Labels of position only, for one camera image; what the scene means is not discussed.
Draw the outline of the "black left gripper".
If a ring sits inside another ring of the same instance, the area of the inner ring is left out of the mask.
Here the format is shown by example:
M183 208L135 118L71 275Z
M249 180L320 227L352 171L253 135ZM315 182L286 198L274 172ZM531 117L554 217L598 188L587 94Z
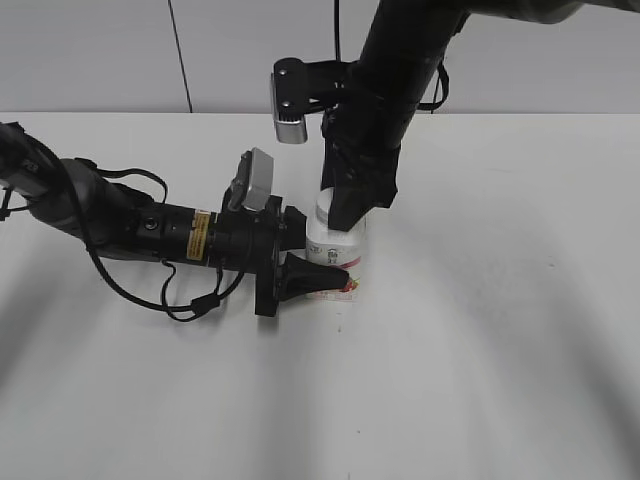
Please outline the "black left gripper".
M231 197L223 197L222 210L210 229L208 265L244 277L254 276L254 312L276 315L280 301L326 290L341 290L349 282L343 269L319 265L288 253L281 266L279 299L276 287L280 248L306 246L307 217L294 206L283 212L280 196L271 195L265 208L252 212L230 209Z

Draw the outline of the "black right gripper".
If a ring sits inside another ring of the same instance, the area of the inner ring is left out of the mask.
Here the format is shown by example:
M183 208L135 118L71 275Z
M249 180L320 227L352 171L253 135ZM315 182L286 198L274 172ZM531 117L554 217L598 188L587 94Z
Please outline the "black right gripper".
M332 94L323 100L321 188L334 188L329 228L347 232L370 210L391 207L398 152L413 119L413 100Z

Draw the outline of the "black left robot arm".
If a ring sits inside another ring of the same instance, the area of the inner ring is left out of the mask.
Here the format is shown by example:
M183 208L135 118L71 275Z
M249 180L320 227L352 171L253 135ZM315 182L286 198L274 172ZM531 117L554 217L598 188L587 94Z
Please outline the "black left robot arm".
M155 200L121 183L139 175L166 183L140 168L104 170L85 158L57 157L19 123L1 126L2 218L13 210L13 194L35 219L84 243L94 266L119 295L178 322L199 319L220 306L246 275L255 278L255 312L272 317L279 304L309 293L340 290L350 277L336 266L314 264L296 255L306 243L306 216L271 192L274 160L258 148L244 152L226 189L220 211ZM166 286L157 303L121 287L103 261L158 262L210 267L212 292L186 305L170 305Z

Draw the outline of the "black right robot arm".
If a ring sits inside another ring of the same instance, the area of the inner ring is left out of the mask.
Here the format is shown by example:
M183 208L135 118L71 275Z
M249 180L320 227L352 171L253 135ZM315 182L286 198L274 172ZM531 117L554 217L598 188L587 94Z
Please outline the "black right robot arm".
M323 118L321 186L333 191L329 226L352 229L397 194L401 142L451 39L472 15L557 24L577 1L382 1L359 58L346 69L346 99Z

